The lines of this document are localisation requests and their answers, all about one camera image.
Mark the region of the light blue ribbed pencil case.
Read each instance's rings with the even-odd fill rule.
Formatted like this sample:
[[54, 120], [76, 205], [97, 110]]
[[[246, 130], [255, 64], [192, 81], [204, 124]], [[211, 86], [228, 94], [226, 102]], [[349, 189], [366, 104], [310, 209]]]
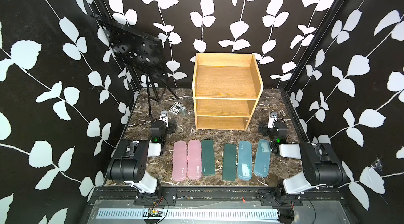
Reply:
[[271, 147], [268, 140], [260, 139], [257, 146], [254, 174], [266, 178], [269, 174]]

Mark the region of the light blue case with label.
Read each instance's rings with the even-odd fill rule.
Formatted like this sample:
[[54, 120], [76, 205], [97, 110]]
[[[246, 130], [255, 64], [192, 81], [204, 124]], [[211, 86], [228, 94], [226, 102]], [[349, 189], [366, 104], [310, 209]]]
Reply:
[[238, 145], [237, 176], [241, 180], [250, 180], [252, 177], [252, 150], [251, 143], [240, 141]]

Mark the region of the dark green pencil case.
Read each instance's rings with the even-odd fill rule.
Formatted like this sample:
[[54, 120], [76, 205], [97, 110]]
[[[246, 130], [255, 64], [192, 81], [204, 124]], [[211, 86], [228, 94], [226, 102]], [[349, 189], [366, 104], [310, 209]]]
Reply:
[[212, 140], [202, 140], [202, 173], [204, 176], [214, 176], [215, 170], [215, 154], [214, 144]]
[[236, 145], [233, 144], [224, 145], [222, 178], [225, 181], [236, 180], [236, 150], [237, 150]]

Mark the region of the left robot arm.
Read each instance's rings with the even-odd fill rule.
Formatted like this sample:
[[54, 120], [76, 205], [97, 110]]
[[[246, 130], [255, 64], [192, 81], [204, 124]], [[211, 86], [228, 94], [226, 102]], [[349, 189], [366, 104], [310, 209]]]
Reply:
[[107, 167], [106, 177], [124, 182], [140, 193], [160, 196], [161, 183], [146, 171], [149, 157], [165, 152], [166, 138], [176, 132], [175, 120], [155, 120], [147, 140], [120, 140]]

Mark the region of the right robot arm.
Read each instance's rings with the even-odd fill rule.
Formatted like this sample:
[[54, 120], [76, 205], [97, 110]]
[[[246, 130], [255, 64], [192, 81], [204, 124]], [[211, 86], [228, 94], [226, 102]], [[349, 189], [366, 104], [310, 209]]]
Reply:
[[302, 171], [282, 180], [279, 190], [282, 194], [299, 195], [319, 187], [339, 187], [348, 181], [342, 162], [329, 143], [287, 143], [287, 125], [271, 118], [269, 123], [258, 126], [258, 132], [270, 137], [257, 147], [254, 174], [266, 176], [269, 173], [270, 154], [302, 162]]

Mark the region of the right pink pencil case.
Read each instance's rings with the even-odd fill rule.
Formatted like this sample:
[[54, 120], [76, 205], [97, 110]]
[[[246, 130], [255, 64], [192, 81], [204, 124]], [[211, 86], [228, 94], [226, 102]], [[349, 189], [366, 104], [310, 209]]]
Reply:
[[200, 179], [202, 176], [202, 147], [199, 140], [188, 142], [187, 173], [191, 180]]

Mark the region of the pink pencil case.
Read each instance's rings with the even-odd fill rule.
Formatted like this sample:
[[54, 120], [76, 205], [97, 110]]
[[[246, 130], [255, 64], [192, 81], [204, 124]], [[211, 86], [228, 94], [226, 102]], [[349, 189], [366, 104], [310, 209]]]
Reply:
[[199, 140], [188, 142], [187, 173], [191, 180], [200, 179], [202, 176], [202, 147]]
[[187, 144], [184, 141], [174, 143], [173, 150], [173, 181], [179, 182], [187, 177]]

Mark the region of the left pink pencil case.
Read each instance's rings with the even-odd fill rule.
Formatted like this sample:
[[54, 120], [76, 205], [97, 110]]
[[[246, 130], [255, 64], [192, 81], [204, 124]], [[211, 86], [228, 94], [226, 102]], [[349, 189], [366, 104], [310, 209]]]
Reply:
[[187, 144], [184, 141], [174, 143], [173, 150], [173, 181], [179, 182], [187, 177]]

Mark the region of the wooden three-tier shelf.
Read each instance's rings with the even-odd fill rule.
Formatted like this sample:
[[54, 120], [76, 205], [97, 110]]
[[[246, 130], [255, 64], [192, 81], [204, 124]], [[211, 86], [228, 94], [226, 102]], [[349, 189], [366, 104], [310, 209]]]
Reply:
[[254, 54], [197, 53], [192, 81], [196, 129], [246, 131], [263, 89]]

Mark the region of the stack of poker chips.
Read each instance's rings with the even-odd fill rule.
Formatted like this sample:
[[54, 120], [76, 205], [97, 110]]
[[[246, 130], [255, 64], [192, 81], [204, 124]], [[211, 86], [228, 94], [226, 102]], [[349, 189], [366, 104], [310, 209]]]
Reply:
[[181, 114], [186, 115], [187, 114], [187, 109], [185, 106], [181, 107]]

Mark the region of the black perforated music stand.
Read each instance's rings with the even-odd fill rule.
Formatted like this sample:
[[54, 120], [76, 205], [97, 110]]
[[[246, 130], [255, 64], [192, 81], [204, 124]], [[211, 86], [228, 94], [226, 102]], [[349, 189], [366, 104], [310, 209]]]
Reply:
[[151, 101], [160, 102], [156, 84], [177, 95], [168, 87], [168, 67], [163, 54], [162, 41], [147, 33], [122, 25], [98, 14], [92, 14], [101, 24], [107, 44], [126, 66], [137, 89], [146, 87], [149, 115], [152, 115]]

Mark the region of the small circuit board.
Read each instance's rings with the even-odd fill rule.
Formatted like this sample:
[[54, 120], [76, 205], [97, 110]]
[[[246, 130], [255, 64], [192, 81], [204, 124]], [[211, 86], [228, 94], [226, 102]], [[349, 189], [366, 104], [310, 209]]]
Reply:
[[148, 209], [146, 218], [161, 218], [163, 216], [163, 212], [156, 209]]

